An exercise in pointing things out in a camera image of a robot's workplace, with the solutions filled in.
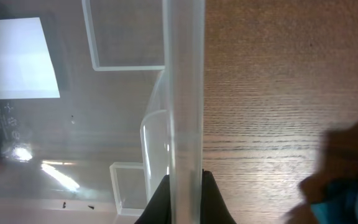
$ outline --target wooden table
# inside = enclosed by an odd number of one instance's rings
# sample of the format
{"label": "wooden table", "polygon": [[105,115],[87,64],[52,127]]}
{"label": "wooden table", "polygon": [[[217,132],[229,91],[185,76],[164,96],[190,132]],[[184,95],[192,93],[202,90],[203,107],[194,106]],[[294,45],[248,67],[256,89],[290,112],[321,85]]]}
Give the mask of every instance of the wooden table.
{"label": "wooden table", "polygon": [[358,1],[207,0],[204,161],[238,223],[315,223],[358,175]]}

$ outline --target clear plastic tube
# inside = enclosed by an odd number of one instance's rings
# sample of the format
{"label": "clear plastic tube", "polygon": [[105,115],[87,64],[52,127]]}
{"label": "clear plastic tube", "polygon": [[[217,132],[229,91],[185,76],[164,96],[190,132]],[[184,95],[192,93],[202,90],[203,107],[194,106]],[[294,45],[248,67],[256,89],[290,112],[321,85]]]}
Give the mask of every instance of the clear plastic tube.
{"label": "clear plastic tube", "polygon": [[204,0],[163,0],[172,223],[199,223]]}

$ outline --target white rectangle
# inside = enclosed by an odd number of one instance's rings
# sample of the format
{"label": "white rectangle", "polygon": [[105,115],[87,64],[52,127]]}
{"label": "white rectangle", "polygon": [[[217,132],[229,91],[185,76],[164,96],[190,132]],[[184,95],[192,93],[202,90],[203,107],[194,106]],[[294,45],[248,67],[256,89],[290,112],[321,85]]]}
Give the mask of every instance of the white rectangle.
{"label": "white rectangle", "polygon": [[40,19],[0,20],[0,100],[59,97]]}

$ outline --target blue fabric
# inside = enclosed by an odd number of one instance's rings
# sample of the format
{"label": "blue fabric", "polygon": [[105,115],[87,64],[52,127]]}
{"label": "blue fabric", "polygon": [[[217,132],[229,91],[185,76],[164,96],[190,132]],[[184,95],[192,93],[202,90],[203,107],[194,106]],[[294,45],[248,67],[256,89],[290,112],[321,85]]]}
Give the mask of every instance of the blue fabric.
{"label": "blue fabric", "polygon": [[335,180],[326,188],[326,198],[311,204],[311,210],[321,224],[358,223],[358,181]]}

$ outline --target wood grain surface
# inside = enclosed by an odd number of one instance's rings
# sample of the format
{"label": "wood grain surface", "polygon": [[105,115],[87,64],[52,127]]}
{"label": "wood grain surface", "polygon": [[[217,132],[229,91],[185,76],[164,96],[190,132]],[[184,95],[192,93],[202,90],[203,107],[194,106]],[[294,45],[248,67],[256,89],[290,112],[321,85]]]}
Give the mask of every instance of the wood grain surface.
{"label": "wood grain surface", "polygon": [[207,0],[204,161],[238,223],[315,223],[358,175],[358,1]]}

